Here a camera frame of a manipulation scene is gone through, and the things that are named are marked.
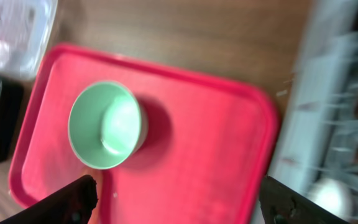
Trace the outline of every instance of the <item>transparent container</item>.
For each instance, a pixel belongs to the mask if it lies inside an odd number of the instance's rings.
[[[48,45],[58,0],[0,0],[0,73],[34,79]]]

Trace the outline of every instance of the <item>mint green cup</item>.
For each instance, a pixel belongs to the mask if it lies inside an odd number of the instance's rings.
[[[75,155],[94,169],[124,162],[143,144],[148,123],[143,108],[125,87],[99,82],[74,102],[68,136]]]

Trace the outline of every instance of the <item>wood grain surface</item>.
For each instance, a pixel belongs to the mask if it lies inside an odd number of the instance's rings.
[[[61,0],[54,41],[257,85],[284,113],[311,0]],[[16,131],[19,133],[31,83]],[[0,221],[21,208],[0,164]]]

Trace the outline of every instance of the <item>tray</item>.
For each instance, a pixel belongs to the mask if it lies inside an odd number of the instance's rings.
[[[253,86],[61,45],[44,58],[9,172],[23,207],[79,178],[68,140],[78,94],[128,87],[149,117],[139,151],[105,170],[103,223],[247,223],[270,161],[277,117]]]

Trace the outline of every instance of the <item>white object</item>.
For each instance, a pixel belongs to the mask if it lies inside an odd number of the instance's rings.
[[[351,191],[338,180],[320,179],[312,186],[308,198],[345,221],[349,221],[352,215]]]
[[[0,0],[0,73],[34,79],[44,56],[58,0]]]

